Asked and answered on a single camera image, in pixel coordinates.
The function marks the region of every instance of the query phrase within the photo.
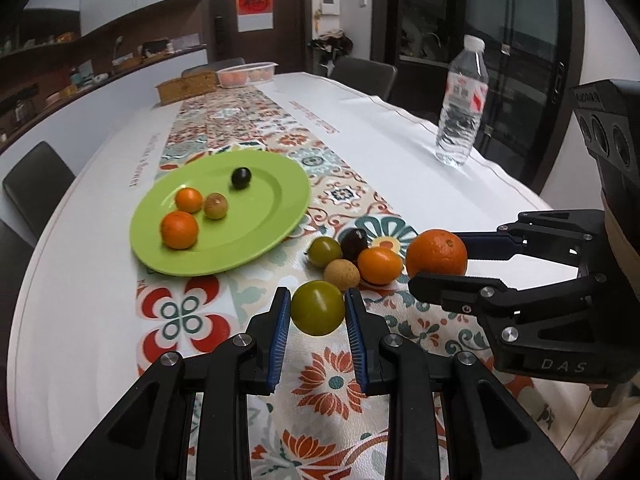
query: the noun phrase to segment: patterned tablecloth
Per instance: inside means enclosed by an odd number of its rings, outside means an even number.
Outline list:
[[[278,286],[293,292],[302,283],[321,279],[303,254],[317,236],[337,237],[356,226],[367,232],[371,245],[404,256],[417,235],[348,161],[255,88],[218,90],[185,101],[156,178],[203,156],[233,150],[268,150],[299,162],[311,181],[311,204],[300,225],[276,248],[223,274],[174,278],[140,265],[136,309],[148,330],[138,345],[139,373],[169,349],[184,356],[212,351],[241,332],[251,316],[267,310]],[[393,332],[429,352],[451,356],[470,350],[492,368],[492,354],[475,318],[416,301],[407,282],[403,274],[383,288],[361,286],[368,309],[385,317]],[[552,434],[554,414],[531,379],[495,373],[540,427]],[[198,398],[189,450],[191,478],[200,402]],[[446,478],[438,396],[435,405],[442,478]],[[388,398],[367,399],[361,393],[344,324],[321,338],[307,336],[292,324],[276,393],[250,397],[247,416],[254,478],[384,478]]]

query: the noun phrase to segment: bottle label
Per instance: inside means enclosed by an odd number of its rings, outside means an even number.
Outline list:
[[[486,83],[466,75],[449,72],[443,104],[454,104],[459,108],[480,114],[484,109],[488,89],[489,86]]]

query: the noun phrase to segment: plastic bottle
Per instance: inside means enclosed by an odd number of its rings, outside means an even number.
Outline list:
[[[449,166],[466,162],[478,134],[489,81],[483,52],[484,41],[465,36],[465,49],[449,65],[436,138],[436,157]]]

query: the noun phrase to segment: orange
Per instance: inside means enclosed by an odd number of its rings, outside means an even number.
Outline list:
[[[173,211],[162,219],[160,236],[172,249],[188,249],[198,239],[198,223],[189,213]]]
[[[388,285],[402,274],[402,258],[386,247],[371,247],[358,255],[358,269],[371,285]]]
[[[464,276],[466,247],[455,234],[443,229],[430,229],[409,244],[404,263],[410,278],[420,271]]]
[[[193,187],[183,187],[175,194],[175,205],[180,211],[197,213],[202,207],[202,195]]]

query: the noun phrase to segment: dining table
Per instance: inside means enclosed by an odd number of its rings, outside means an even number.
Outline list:
[[[162,353],[212,351],[266,311],[278,286],[293,293],[321,279],[304,254],[318,236],[359,227],[370,244],[404,256],[431,228],[495,231],[519,212],[551,209],[476,150],[461,168],[439,163],[436,133],[429,121],[307,73],[139,110],[58,205],[20,290],[7,390],[12,437],[26,463],[53,480]],[[312,196],[298,227],[257,259],[213,276],[166,276],[140,263],[129,224],[154,183],[194,160],[236,150],[267,150],[302,166]],[[517,255],[471,260],[467,274],[529,288],[574,278],[576,270]],[[387,286],[361,285],[367,309],[426,351],[475,353],[571,462],[590,432],[589,388],[495,370],[476,319],[417,301],[407,282],[404,271]],[[201,402],[188,449],[191,479],[203,452]],[[435,408],[445,479],[438,398]],[[384,478],[388,397],[361,393],[344,323],[324,337],[292,324],[280,384],[272,396],[250,397],[247,417],[253,478]]]

